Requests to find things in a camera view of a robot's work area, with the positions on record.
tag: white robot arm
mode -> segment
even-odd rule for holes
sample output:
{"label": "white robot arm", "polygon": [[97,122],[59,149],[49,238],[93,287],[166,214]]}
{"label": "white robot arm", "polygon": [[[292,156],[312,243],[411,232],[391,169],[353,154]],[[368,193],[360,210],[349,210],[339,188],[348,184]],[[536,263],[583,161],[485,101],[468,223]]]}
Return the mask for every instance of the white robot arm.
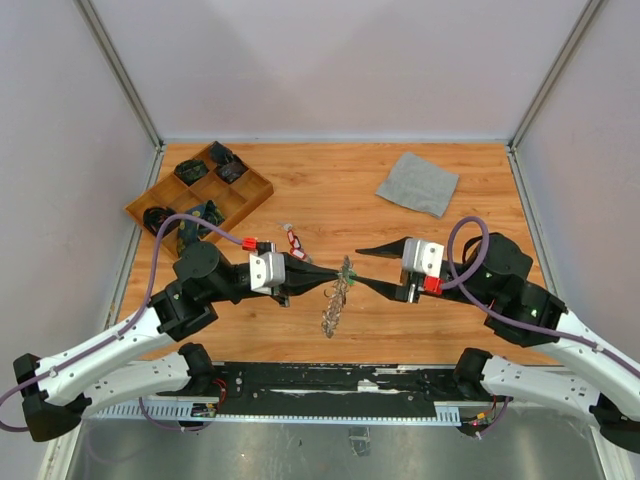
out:
{"label": "white robot arm", "polygon": [[[352,279],[393,301],[414,303],[426,295],[475,304],[488,313],[485,325],[496,335],[544,352],[578,375],[544,373],[467,349],[453,371],[466,398],[509,396],[546,405],[583,417],[599,425],[613,443],[640,451],[640,365],[597,336],[557,297],[528,282],[532,259],[511,240],[497,233],[471,239],[463,262],[455,264],[449,248],[452,238],[448,261],[443,260],[442,245],[413,238],[358,250],[402,258],[402,283]],[[238,265],[230,264],[215,245],[199,242],[187,248],[174,270],[177,280],[125,320],[124,325],[131,322],[133,326],[125,329],[120,324],[51,357],[27,354],[14,362],[19,384],[14,390],[24,397],[23,411],[34,440],[55,438],[74,428],[83,416],[141,395],[197,394],[198,385],[209,386],[215,376],[201,346],[126,365],[209,325],[217,318],[215,302],[236,304],[267,295],[288,306],[289,296],[333,282],[340,274],[277,253],[266,242],[257,245],[247,263]]]}

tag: wooden tray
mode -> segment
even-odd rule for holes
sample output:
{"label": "wooden tray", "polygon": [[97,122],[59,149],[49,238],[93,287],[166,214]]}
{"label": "wooden tray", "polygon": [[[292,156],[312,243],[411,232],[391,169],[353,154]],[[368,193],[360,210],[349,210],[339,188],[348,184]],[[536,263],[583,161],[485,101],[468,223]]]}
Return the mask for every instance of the wooden tray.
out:
{"label": "wooden tray", "polygon": [[[184,213],[207,200],[213,200],[225,216],[225,221],[219,227],[228,232],[273,195],[273,184],[244,160],[242,163],[247,167],[247,171],[232,184],[225,183],[214,172],[215,163],[209,158],[210,146],[191,157],[204,161],[209,168],[209,173],[204,177],[187,186],[172,172],[125,207],[127,213],[147,235],[153,237],[145,228],[142,216],[150,207],[170,207],[178,213]],[[216,243],[220,238],[220,235],[211,232],[203,240]],[[163,249],[175,259],[178,258],[177,243],[177,228],[162,239]]]}

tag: white enclosure panel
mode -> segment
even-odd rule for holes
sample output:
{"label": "white enclosure panel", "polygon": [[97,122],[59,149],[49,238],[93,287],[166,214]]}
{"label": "white enclosure panel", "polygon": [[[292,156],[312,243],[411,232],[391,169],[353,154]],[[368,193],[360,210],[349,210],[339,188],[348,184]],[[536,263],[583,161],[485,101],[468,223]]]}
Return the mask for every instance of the white enclosure panel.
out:
{"label": "white enclosure panel", "polygon": [[640,360],[640,2],[608,2],[518,149],[565,301]]}
{"label": "white enclosure panel", "polygon": [[[72,1],[0,1],[0,389],[104,325],[153,147]],[[24,425],[11,399],[2,420]],[[46,445],[0,432],[3,479]]]}
{"label": "white enclosure panel", "polygon": [[585,0],[94,0],[165,138],[509,138]]}

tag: wire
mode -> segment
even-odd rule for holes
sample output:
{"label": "wire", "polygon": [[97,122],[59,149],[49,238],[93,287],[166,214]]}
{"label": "wire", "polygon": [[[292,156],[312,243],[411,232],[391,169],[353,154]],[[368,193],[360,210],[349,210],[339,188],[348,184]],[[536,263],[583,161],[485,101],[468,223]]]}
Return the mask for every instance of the wire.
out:
{"label": "wire", "polygon": [[147,407],[144,406],[142,397],[138,398],[138,406],[140,407],[140,410],[142,411],[142,415],[144,416],[144,418],[149,420],[156,427],[161,428],[162,430],[168,430],[170,432],[199,432],[200,430],[204,430],[205,428],[207,428],[212,423],[212,422],[204,422],[204,425],[201,425],[199,427],[172,427],[171,425],[165,425],[164,423],[160,423],[151,415],[149,415],[149,411],[147,410]]}
{"label": "wire", "polygon": [[221,378],[216,378],[213,381],[213,383],[215,383],[220,387],[220,399],[218,400],[218,408],[219,408],[222,405],[222,402],[224,402],[227,399],[227,384]]}
{"label": "wire", "polygon": [[482,420],[484,418],[487,418],[488,415],[490,413],[493,412],[494,416],[495,416],[495,411],[496,411],[496,404],[497,404],[498,398],[494,395],[493,396],[493,404],[491,405],[491,408],[489,408],[488,410],[485,410],[484,412],[480,412],[477,415],[473,416],[473,417],[465,417],[462,420],[465,423],[470,423],[473,422],[474,420]]}
{"label": "wire", "polygon": [[[482,230],[482,240],[481,240],[482,243],[480,244],[480,251],[476,256],[476,260],[473,262],[473,264],[469,267],[467,271],[465,271],[462,275],[458,275],[458,272],[456,271],[455,263],[453,262],[453,245],[455,243],[456,235],[458,234],[458,231],[460,230],[460,228],[462,228],[463,225],[466,225],[467,223],[470,223],[470,222],[476,223]],[[506,325],[510,325],[516,328],[521,328],[522,330],[528,330],[530,332],[541,333],[543,335],[548,335],[555,338],[564,338],[565,340],[571,340],[576,343],[585,345],[593,350],[598,350],[602,352],[603,355],[610,358],[615,363],[620,365],[622,368],[627,370],[629,373],[634,375],[637,379],[640,379],[640,370],[635,368],[633,365],[631,365],[629,362],[627,362],[623,358],[620,358],[614,352],[606,348],[602,348],[597,342],[594,342],[593,340],[589,340],[587,338],[581,337],[579,335],[574,335],[572,333],[553,330],[551,328],[539,327],[537,325],[529,325],[528,323],[519,322],[518,320],[505,317],[504,315],[494,312],[493,310],[491,310],[491,308],[487,307],[480,300],[474,297],[471,294],[471,292],[469,292],[469,290],[467,290],[467,288],[464,286],[463,282],[464,280],[467,280],[471,275],[473,275],[476,272],[476,270],[479,268],[479,264],[482,264],[482,262],[484,261],[487,255],[488,249],[489,249],[489,230],[487,228],[487,224],[484,223],[484,221],[481,218],[475,217],[475,216],[465,217],[462,220],[460,220],[455,225],[455,227],[453,227],[453,230],[451,230],[451,234],[449,235],[449,240],[447,241],[447,261],[449,262],[449,269],[451,270],[451,275],[453,276],[454,280],[452,280],[451,282],[442,284],[441,288],[443,290],[446,290],[449,288],[453,288],[454,286],[457,286],[460,289],[460,291],[464,294],[464,296],[467,297],[467,299],[473,305],[478,307],[487,315],[490,315],[491,317],[495,318],[496,320]]]}
{"label": "wire", "polygon": [[509,402],[513,400],[511,397],[505,397],[504,402],[502,404],[502,408],[500,409],[500,413],[498,413],[498,416],[493,420],[493,422],[491,422],[487,428],[485,428],[484,430],[482,430],[481,432],[477,432],[476,435],[478,436],[478,438],[480,440],[482,440],[491,430],[493,430],[496,426],[496,424],[502,419],[504,418],[505,413],[507,413],[507,405],[509,405]]}
{"label": "wire", "polygon": [[[458,272],[456,271],[455,265],[453,263],[453,243],[455,242],[456,235],[458,234],[460,229],[470,222],[476,223],[480,227],[480,230],[482,230],[482,243],[480,243],[480,251],[478,252],[478,255],[476,255],[476,259],[474,260],[474,262],[469,266],[467,270],[465,270],[464,273],[458,275]],[[453,230],[451,230],[451,233],[449,234],[449,242],[447,243],[447,258],[449,259],[449,266],[452,270],[451,275],[453,276],[453,280],[443,283],[442,285],[440,285],[440,288],[442,290],[449,290],[451,288],[462,286],[462,284],[469,280],[471,276],[476,273],[476,271],[482,266],[482,262],[484,262],[488,251],[489,228],[480,217],[465,217],[458,223],[456,223],[453,227]]]}
{"label": "wire", "polygon": [[[160,229],[158,230],[158,235],[156,236],[156,241],[153,244],[153,254],[151,255],[151,272],[149,273],[149,283],[147,285],[147,291],[144,294],[144,298],[142,300],[142,303],[140,304],[140,307],[131,318],[131,321],[127,322],[121,329],[119,329],[116,332],[115,335],[107,337],[101,342],[97,343],[96,345],[88,348],[83,352],[80,352],[76,356],[71,357],[68,360],[65,360],[59,365],[51,367],[51,369],[48,372],[44,372],[44,373],[41,373],[40,375],[31,377],[30,379],[25,380],[19,385],[16,385],[10,388],[4,394],[2,394],[2,396],[0,396],[0,407],[2,407],[2,405],[4,405],[4,403],[10,397],[20,392],[21,390],[27,387],[30,387],[34,383],[38,383],[41,380],[44,380],[45,378],[49,377],[52,372],[55,372],[57,374],[62,370],[64,370],[65,368],[70,367],[74,363],[79,362],[80,360],[88,357],[89,355],[101,350],[102,348],[116,341],[118,338],[120,338],[122,335],[127,333],[130,329],[132,329],[136,325],[136,323],[138,323],[138,321],[140,320],[140,318],[142,318],[142,315],[144,314],[147,308],[147,304],[149,303],[149,300],[151,299],[151,293],[153,292],[153,284],[156,279],[156,270],[158,268],[158,255],[160,253],[160,245],[162,242],[162,238],[164,236],[164,232],[169,227],[169,225],[175,220],[187,220],[187,221],[197,223],[198,225],[202,225],[203,227],[209,228],[210,230],[216,232],[221,237],[226,238],[227,240],[229,240],[232,243],[235,243],[236,245],[242,245],[242,240],[240,240],[237,237],[234,237],[228,232],[225,232],[220,227],[217,227],[216,225],[210,222],[207,222],[206,220],[203,220],[202,218],[194,217],[193,215],[188,215],[186,213],[176,213],[174,215],[171,215],[170,217],[167,217],[167,219],[160,226]],[[11,432],[11,433],[21,433],[21,432],[29,431],[29,427],[14,427],[12,425],[7,425],[6,423],[0,421],[0,430],[4,430],[6,432]]]}

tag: red and white object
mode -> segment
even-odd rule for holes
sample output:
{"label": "red and white object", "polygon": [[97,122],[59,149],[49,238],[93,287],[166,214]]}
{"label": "red and white object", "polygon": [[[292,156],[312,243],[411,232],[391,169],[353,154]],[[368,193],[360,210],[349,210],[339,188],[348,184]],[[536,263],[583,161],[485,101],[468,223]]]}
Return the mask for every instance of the red and white object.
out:
{"label": "red and white object", "polygon": [[293,225],[290,223],[282,224],[282,228],[287,232],[287,240],[289,241],[289,245],[291,245],[291,250],[289,253],[291,256],[296,257],[300,260],[311,261],[309,255],[302,248],[302,243],[300,243],[300,238],[293,231]]}

